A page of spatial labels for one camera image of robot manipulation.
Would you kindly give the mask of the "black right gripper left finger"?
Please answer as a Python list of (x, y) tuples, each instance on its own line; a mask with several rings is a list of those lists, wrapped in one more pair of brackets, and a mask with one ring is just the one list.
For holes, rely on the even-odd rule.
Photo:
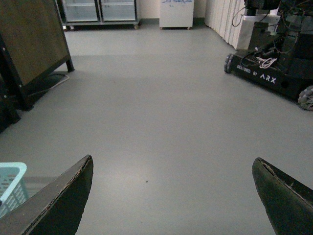
[(93, 178), (86, 155), (0, 219), (2, 235), (74, 235), (85, 210)]

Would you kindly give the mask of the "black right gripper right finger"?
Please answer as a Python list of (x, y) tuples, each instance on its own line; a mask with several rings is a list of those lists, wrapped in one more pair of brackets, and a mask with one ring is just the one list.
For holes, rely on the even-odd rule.
[(313, 190), (262, 158), (252, 165), (257, 193), (277, 235), (313, 233)]

